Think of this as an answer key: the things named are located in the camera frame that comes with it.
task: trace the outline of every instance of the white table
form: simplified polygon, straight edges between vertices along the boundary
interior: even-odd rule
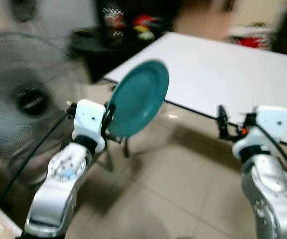
[[[244,120],[240,113],[254,106],[287,107],[287,55],[178,33],[167,33],[104,77],[119,82],[150,59],[168,67],[166,101],[206,116],[216,117],[223,104],[237,124]]]

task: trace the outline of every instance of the fan motor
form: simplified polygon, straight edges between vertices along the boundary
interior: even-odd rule
[[[36,87],[27,87],[17,94],[19,109],[28,115],[39,115],[48,106],[48,96]]]

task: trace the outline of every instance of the teal plate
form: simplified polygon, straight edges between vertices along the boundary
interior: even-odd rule
[[[167,94],[169,73],[160,61],[146,61],[132,69],[116,86],[108,103],[116,106],[108,132],[130,137],[158,113]]]

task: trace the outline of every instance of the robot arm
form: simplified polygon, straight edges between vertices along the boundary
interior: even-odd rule
[[[95,102],[78,102],[73,141],[50,160],[46,180],[35,194],[21,238],[64,238],[92,156],[105,147],[101,136],[105,111]]]
[[[222,107],[218,117],[221,138],[234,141],[233,154],[242,162],[242,189],[253,207],[258,239],[287,239],[287,173],[272,154],[274,147],[255,126],[243,126],[244,134],[228,135]],[[279,142],[287,125],[287,110],[261,106],[247,120],[254,120]]]

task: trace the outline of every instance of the black cable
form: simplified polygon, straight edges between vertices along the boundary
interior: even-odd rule
[[[30,159],[32,158],[32,156],[36,153],[36,151],[38,151],[39,147],[41,147],[41,145],[45,142],[45,140],[54,132],[54,130],[64,121],[64,119],[66,119],[68,115],[68,111],[65,113],[65,115],[60,118],[57,123],[53,126],[53,128],[51,128],[49,130],[49,132],[42,138],[42,140],[39,142],[39,144],[35,147],[35,149],[29,154],[29,156],[27,157],[27,159],[23,162],[23,164],[20,166],[20,168],[16,171],[16,173],[13,175],[13,177],[11,178],[10,182],[8,183],[8,185],[6,186],[6,188],[3,191],[2,196],[0,197],[0,207],[1,204],[3,202],[3,200],[5,199],[6,195],[8,194],[8,192],[10,191],[10,189],[12,188],[15,180],[18,178],[18,176],[21,174],[21,172],[23,171],[23,169],[25,168],[25,166],[27,165],[27,163],[30,161]]]
[[[279,146],[278,143],[275,142],[275,140],[257,123],[255,126],[265,135],[266,138],[274,145],[274,147],[278,150],[278,152],[281,154],[285,162],[287,163],[287,155],[284,153],[283,149]]]

